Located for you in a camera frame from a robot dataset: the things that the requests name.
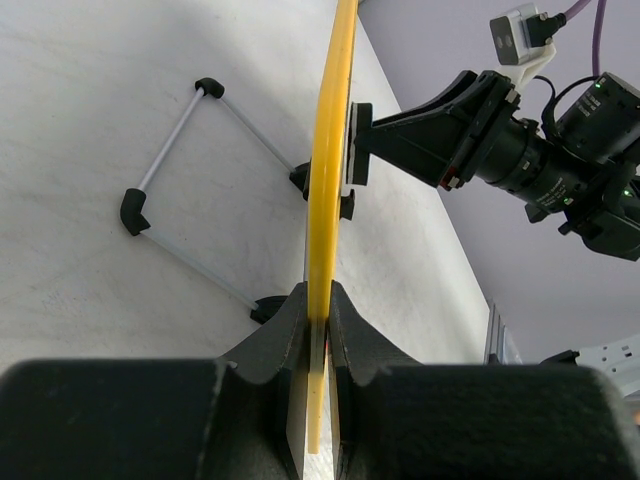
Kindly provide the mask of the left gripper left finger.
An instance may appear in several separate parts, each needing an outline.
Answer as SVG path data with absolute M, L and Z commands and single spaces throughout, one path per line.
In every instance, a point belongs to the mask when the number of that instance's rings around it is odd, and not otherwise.
M 37 359 L 1 377 L 5 479 L 299 479 L 306 287 L 218 358 Z

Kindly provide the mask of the aluminium front rail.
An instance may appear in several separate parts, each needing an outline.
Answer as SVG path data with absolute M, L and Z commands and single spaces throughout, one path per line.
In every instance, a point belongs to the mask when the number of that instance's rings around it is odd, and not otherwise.
M 484 363 L 499 365 L 522 364 L 522 359 L 511 335 L 511 331 L 503 321 L 496 303 L 492 299 L 488 299 L 487 303 L 489 306 L 489 316 Z

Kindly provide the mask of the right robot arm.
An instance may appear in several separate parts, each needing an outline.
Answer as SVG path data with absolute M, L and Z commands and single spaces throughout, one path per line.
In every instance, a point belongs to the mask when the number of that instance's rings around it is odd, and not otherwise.
M 639 92 L 605 73 L 561 119 L 517 119 L 520 95 L 495 71 L 462 72 L 438 97 L 356 128 L 352 145 L 447 191 L 475 177 L 524 201 L 530 222 L 562 213 L 563 235 L 591 251 L 639 258 Z

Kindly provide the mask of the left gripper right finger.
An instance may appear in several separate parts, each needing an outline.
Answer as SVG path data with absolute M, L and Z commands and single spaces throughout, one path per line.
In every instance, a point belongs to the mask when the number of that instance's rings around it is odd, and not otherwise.
M 602 373 L 562 363 L 425 365 L 334 283 L 338 479 L 635 479 L 639 430 Z

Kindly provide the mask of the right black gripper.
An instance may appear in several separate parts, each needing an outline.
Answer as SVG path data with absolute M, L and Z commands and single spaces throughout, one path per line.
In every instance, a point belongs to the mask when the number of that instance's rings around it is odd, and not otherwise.
M 470 116 L 421 114 L 452 100 Z M 375 120 L 362 131 L 362 150 L 434 188 L 450 191 L 478 177 L 536 204 L 543 194 L 545 141 L 537 122 L 513 117 L 519 103 L 508 77 L 464 70 L 428 102 Z

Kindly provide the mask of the yellow framed whiteboard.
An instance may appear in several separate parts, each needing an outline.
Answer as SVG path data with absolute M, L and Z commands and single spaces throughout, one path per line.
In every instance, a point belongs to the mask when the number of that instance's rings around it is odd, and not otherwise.
M 306 235 L 309 373 L 306 449 L 320 451 L 326 334 L 335 273 L 342 171 L 357 25 L 356 1 L 336 6 L 313 134 Z

